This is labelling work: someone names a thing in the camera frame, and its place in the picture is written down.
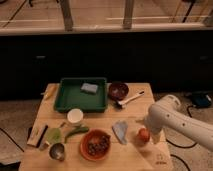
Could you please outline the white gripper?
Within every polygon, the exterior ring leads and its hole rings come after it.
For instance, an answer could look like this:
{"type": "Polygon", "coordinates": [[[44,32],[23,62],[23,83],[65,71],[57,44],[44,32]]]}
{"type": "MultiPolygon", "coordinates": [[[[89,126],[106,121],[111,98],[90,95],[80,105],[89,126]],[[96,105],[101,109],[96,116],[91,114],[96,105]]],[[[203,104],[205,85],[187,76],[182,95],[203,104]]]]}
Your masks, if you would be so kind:
{"type": "Polygon", "coordinates": [[[152,142],[154,144],[157,144],[160,142],[161,139],[161,130],[163,128],[163,124],[161,121],[159,121],[155,116],[152,116],[151,114],[148,114],[144,118],[144,125],[145,127],[152,133],[151,138],[152,142]]]}

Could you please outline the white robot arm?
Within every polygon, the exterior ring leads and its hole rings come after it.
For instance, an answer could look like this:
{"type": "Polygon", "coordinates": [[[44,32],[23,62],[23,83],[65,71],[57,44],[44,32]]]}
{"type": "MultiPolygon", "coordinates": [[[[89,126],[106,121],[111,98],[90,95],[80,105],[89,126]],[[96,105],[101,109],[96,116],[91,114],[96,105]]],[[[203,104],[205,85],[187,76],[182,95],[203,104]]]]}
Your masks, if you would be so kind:
{"type": "Polygon", "coordinates": [[[180,100],[168,94],[150,105],[144,125],[153,134],[159,134],[164,126],[170,127],[213,151],[213,125],[180,113],[180,107],[180,100]]]}

